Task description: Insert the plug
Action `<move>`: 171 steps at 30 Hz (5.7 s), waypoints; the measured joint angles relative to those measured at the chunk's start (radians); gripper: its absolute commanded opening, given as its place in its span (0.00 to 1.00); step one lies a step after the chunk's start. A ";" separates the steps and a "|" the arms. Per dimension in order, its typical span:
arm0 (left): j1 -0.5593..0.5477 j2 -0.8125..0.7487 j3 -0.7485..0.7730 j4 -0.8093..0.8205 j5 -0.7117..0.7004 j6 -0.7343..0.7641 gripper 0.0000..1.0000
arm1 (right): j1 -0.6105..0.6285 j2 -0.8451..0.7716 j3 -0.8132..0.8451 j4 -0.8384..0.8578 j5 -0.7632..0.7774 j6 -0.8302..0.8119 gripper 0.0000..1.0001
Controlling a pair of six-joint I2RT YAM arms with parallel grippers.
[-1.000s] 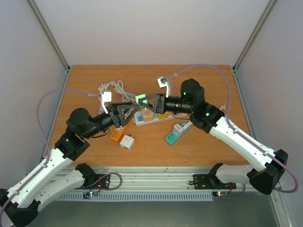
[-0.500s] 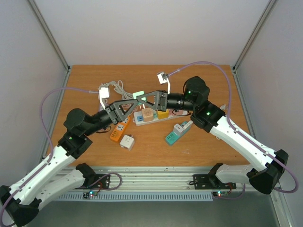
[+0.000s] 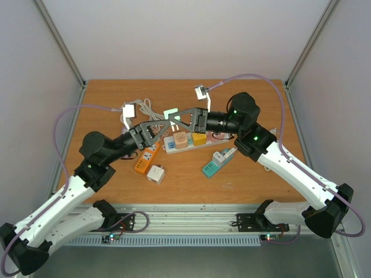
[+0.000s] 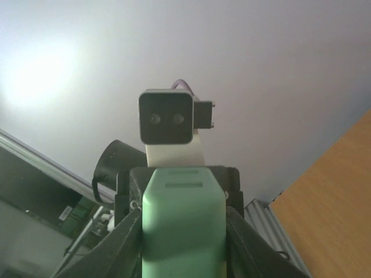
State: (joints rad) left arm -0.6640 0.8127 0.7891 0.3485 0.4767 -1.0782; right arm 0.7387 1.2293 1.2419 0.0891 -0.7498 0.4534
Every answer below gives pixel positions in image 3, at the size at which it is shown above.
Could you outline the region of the green plug adapter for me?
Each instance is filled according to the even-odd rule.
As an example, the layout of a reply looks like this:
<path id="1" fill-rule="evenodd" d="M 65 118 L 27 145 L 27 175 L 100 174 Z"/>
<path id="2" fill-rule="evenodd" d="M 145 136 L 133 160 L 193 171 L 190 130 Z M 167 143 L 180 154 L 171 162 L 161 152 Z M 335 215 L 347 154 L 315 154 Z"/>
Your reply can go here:
<path id="1" fill-rule="evenodd" d="M 178 112 L 178 108 L 172 108 L 172 109 L 165 110 L 163 112 L 164 119 L 165 120 L 168 120 L 169 119 L 169 115 L 170 114 L 173 114 L 173 113 L 176 113 L 176 112 Z M 170 126 L 171 126 L 172 131 L 175 131 L 175 129 L 177 129 L 177 130 L 179 129 L 178 127 L 176 127 L 176 124 L 173 123 L 172 121 L 170 121 Z"/>

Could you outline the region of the yellow cube adapter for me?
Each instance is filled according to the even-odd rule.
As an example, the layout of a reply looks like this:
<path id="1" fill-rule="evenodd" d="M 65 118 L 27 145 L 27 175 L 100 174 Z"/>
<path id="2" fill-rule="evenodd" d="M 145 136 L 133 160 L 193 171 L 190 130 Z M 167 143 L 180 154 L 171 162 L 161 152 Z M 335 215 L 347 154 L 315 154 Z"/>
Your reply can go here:
<path id="1" fill-rule="evenodd" d="M 192 138 L 192 143 L 195 147 L 200 146 L 200 145 L 205 145 L 206 142 L 207 142 L 207 135 L 206 134 L 192 133 L 191 138 Z"/>

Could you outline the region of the pink cube adapter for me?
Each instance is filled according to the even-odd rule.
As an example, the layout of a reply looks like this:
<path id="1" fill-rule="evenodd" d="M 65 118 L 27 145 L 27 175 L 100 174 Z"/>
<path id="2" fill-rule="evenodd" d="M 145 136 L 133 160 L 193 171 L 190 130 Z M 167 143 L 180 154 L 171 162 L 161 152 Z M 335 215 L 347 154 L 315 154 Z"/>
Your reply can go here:
<path id="1" fill-rule="evenodd" d="M 215 133 L 215 132 L 207 132 L 207 136 L 210 142 L 218 142 L 223 140 L 229 140 L 231 138 L 230 134 L 227 133 Z"/>

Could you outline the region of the peach cube adapter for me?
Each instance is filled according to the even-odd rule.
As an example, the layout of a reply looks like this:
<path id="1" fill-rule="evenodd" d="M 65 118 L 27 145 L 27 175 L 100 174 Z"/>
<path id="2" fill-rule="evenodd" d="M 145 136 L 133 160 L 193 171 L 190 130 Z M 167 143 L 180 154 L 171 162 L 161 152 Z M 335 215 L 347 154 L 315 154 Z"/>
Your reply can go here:
<path id="1" fill-rule="evenodd" d="M 174 133 L 173 135 L 174 144 L 176 149 L 184 149 L 188 147 L 188 137 L 186 132 L 181 131 Z"/>

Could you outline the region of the white multicolour power strip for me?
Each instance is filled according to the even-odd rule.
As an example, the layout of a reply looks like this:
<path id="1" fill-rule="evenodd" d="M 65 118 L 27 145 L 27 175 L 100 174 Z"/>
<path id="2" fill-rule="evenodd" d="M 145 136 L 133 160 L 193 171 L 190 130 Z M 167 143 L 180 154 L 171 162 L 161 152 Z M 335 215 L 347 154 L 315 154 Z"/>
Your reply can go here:
<path id="1" fill-rule="evenodd" d="M 163 139 L 162 149 L 170 155 L 224 144 L 229 142 L 230 139 L 231 135 L 227 133 L 214 134 L 212 132 L 207 132 L 206 134 L 197 134 L 181 131 L 165 137 Z"/>

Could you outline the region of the small white square charger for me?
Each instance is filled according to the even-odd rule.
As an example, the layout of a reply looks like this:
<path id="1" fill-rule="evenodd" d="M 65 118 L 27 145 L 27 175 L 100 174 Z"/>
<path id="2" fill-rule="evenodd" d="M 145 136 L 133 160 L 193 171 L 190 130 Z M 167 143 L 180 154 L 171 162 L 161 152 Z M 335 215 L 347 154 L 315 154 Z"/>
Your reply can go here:
<path id="1" fill-rule="evenodd" d="M 212 156 L 212 162 L 217 166 L 221 167 L 226 161 L 226 158 L 224 155 L 222 155 L 220 152 L 215 152 Z"/>

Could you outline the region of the teal power strip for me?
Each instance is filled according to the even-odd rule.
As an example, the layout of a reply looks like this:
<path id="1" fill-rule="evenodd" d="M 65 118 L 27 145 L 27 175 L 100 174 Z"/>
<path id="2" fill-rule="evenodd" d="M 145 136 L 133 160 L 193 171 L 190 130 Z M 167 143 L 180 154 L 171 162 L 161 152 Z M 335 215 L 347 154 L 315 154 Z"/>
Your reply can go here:
<path id="1" fill-rule="evenodd" d="M 220 153 L 226 158 L 225 163 L 221 167 L 217 167 L 212 160 L 203 167 L 202 172 L 207 178 L 212 178 L 218 171 L 220 171 L 229 161 L 234 157 L 237 149 L 235 147 L 231 149 L 224 149 Z"/>

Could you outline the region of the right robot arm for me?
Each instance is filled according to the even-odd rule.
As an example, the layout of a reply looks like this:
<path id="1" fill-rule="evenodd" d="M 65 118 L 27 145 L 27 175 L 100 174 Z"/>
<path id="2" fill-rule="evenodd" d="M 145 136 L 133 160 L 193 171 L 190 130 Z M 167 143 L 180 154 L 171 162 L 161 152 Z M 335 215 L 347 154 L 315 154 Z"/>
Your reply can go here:
<path id="1" fill-rule="evenodd" d="M 260 230 L 279 224 L 305 225 L 314 234 L 330 238 L 349 210 L 353 189 L 324 179 L 291 155 L 275 135 L 258 124 L 260 108 L 251 95 L 235 94 L 229 104 L 226 113 L 191 108 L 168 118 L 194 133 L 233 134 L 241 154 L 279 175 L 305 198 L 299 203 L 264 201 L 255 212 Z"/>

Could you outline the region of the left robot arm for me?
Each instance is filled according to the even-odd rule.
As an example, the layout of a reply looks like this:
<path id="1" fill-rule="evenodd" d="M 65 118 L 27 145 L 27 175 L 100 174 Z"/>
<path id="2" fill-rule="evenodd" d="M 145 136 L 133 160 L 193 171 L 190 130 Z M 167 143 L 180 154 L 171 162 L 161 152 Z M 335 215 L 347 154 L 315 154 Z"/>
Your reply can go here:
<path id="1" fill-rule="evenodd" d="M 82 163 L 50 199 L 27 218 L 1 226 L 3 259 L 10 258 L 23 275 L 38 270 L 63 243 L 88 231 L 110 231 L 120 222 L 116 209 L 105 200 L 75 218 L 62 219 L 98 192 L 111 179 L 111 163 L 154 145 L 169 128 L 169 120 L 143 122 L 115 139 L 92 131 L 82 142 Z"/>

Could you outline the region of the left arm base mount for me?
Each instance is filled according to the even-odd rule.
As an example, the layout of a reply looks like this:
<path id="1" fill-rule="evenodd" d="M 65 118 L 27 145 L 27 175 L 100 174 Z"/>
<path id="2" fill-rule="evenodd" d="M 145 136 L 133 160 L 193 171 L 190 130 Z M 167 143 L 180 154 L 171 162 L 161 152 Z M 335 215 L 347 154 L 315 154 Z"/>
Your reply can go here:
<path id="1" fill-rule="evenodd" d="M 126 232 L 133 232 L 134 221 L 134 213 L 117 213 L 113 216 L 105 217 L 102 226 L 92 230 L 92 232 L 117 232 L 123 229 Z"/>

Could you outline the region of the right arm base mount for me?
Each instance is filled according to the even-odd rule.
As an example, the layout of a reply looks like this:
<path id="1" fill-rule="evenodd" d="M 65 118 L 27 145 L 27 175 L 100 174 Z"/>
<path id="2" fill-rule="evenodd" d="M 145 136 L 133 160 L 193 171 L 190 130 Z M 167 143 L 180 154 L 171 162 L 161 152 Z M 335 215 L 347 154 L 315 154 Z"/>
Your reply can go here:
<path id="1" fill-rule="evenodd" d="M 256 213 L 239 213 L 231 226 L 239 232 L 288 232 L 288 224 L 272 224 L 265 216 Z"/>

